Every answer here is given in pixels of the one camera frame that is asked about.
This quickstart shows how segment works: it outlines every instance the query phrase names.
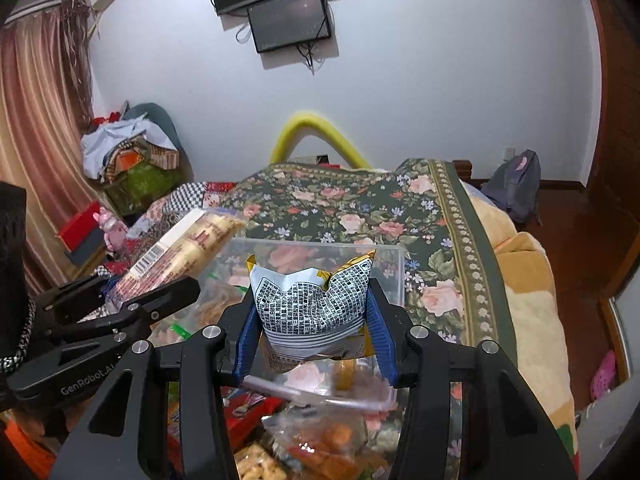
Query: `snack food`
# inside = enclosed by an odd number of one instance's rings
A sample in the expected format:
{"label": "snack food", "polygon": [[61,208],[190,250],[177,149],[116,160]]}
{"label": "snack food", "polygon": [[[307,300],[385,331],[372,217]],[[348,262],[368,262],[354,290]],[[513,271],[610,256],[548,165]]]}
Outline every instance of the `snack food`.
{"label": "snack food", "polygon": [[363,450],[362,416],[333,408],[289,407],[262,418],[265,429],[294,459],[329,480],[355,480],[367,467],[386,462]]}
{"label": "snack food", "polygon": [[240,480],[286,480],[284,469],[258,444],[234,455]]}

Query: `barcode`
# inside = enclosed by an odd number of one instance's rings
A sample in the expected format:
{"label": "barcode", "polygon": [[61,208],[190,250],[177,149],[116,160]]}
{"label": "barcode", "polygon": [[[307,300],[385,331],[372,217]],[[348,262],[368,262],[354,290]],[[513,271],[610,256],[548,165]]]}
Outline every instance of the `barcode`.
{"label": "barcode", "polygon": [[136,278],[142,276],[163,254],[164,248],[162,246],[156,244],[151,247],[131,269],[133,275]]}

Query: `pink slipper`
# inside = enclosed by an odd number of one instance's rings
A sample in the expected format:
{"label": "pink slipper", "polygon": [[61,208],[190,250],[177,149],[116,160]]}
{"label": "pink slipper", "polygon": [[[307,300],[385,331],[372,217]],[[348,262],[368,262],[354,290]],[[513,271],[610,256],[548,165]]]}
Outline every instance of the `pink slipper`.
{"label": "pink slipper", "polygon": [[600,368],[591,380],[591,400],[598,400],[607,393],[616,376],[616,355],[609,350],[600,364]]}

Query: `bed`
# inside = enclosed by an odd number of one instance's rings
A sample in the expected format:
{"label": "bed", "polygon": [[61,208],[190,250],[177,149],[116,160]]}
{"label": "bed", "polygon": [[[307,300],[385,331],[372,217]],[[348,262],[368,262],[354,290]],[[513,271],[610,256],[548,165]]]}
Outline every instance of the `bed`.
{"label": "bed", "polygon": [[[576,458],[564,331],[545,251],[482,195],[467,192],[452,164],[411,158],[389,172],[275,164],[215,198],[206,183],[178,188],[142,223],[159,208],[202,203],[243,211],[246,237],[402,246],[412,321],[450,342],[497,341]],[[461,398],[452,383],[447,478],[459,467]],[[398,410],[380,421],[380,446],[399,434],[401,417]]]}

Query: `floral bedspread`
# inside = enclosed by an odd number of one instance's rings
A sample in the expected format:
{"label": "floral bedspread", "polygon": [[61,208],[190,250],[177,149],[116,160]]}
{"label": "floral bedspread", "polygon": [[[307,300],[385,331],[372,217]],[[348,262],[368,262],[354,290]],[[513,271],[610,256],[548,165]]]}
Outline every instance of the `floral bedspread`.
{"label": "floral bedspread", "polygon": [[[220,205],[244,212],[251,238],[402,246],[412,321],[450,342],[494,339],[516,363],[494,250],[452,164],[410,158],[389,173],[277,164],[240,182]],[[453,384],[448,478],[458,471],[460,400]]]}

